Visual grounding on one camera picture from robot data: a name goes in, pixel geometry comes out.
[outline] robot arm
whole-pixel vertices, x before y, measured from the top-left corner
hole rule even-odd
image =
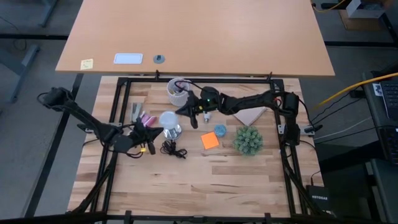
[[[116,152],[127,153],[130,148],[147,143],[150,153],[155,154],[153,141],[163,131],[163,128],[146,128],[138,119],[132,133],[126,136],[123,128],[104,124],[80,108],[72,99],[70,91],[64,88],[52,88],[39,102],[49,109],[70,113],[92,129],[101,143],[113,146]]]
[[[192,91],[188,91],[187,103],[176,111],[177,114],[190,117],[191,125],[195,129],[198,128],[196,115],[203,112],[218,110],[225,115],[231,115],[240,110],[265,106],[278,111],[280,115],[285,117],[284,142],[291,146],[300,144],[300,128],[296,123],[297,113],[299,112],[299,97],[294,93],[269,90],[258,95],[235,98],[219,93],[213,87],[206,86],[202,89],[200,96],[201,99],[195,96]],[[275,102],[275,98],[278,96],[282,97],[282,108],[279,108]]]

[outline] wooden tabletop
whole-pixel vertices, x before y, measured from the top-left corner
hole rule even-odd
[[[56,70],[88,59],[85,73],[335,74],[309,0],[84,0]]]
[[[109,119],[117,79],[101,79],[93,116],[102,122]],[[294,91],[302,96],[297,79],[284,81],[286,91]],[[198,84],[213,86],[220,92],[237,97],[258,94],[269,89],[269,85],[265,84]],[[177,107],[168,101],[165,86],[166,83],[132,83],[129,105],[132,102],[144,103],[143,109],[158,117],[165,110],[176,110]],[[195,94],[199,95],[199,90],[196,89]],[[129,122],[129,113],[130,110],[127,110],[125,123]],[[212,112],[208,124],[204,124],[202,118],[198,116],[199,128],[193,129],[189,118],[180,117],[183,133],[177,140],[177,148],[188,151],[186,160],[159,152],[162,142],[165,141],[163,135],[155,140],[156,155],[145,153],[140,159],[131,159],[123,154],[118,156],[109,214],[124,215],[125,210],[132,210],[135,215],[262,217],[265,212],[269,212],[273,217],[289,216],[272,110],[267,110],[253,124],[263,136],[264,148],[252,157],[241,156],[232,147],[236,129],[242,126],[234,116]],[[297,121],[308,124],[301,105]],[[225,137],[219,138],[218,147],[205,150],[200,136],[212,131],[216,124],[225,125],[228,132]],[[89,134],[86,140],[94,138]],[[302,137],[302,140],[313,144],[311,138]],[[101,152],[102,147],[98,141],[83,148],[69,210],[77,207],[94,186]],[[310,176],[320,170],[317,154],[311,146],[304,143],[297,146],[297,154],[303,184],[309,184]],[[320,174],[314,176],[314,181],[317,185],[323,184]],[[101,192],[100,203],[103,201],[103,194],[104,190]],[[300,211],[296,190],[294,198],[296,209]]]

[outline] orange sticky note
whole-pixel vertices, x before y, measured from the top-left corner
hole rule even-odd
[[[202,135],[201,141],[203,142],[205,149],[209,149],[211,147],[215,147],[215,146],[219,145],[217,136],[214,132],[210,132],[210,133]]]

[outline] yellow sticky note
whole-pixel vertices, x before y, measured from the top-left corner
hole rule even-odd
[[[94,59],[82,60],[80,64],[80,70],[92,69],[94,64]]]
[[[209,149],[219,145],[217,136],[214,132],[202,135],[201,141],[203,142],[205,149]]]

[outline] succulent plant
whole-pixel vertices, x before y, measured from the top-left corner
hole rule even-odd
[[[242,155],[254,156],[262,149],[262,136],[256,127],[241,127],[236,132],[233,146]]]

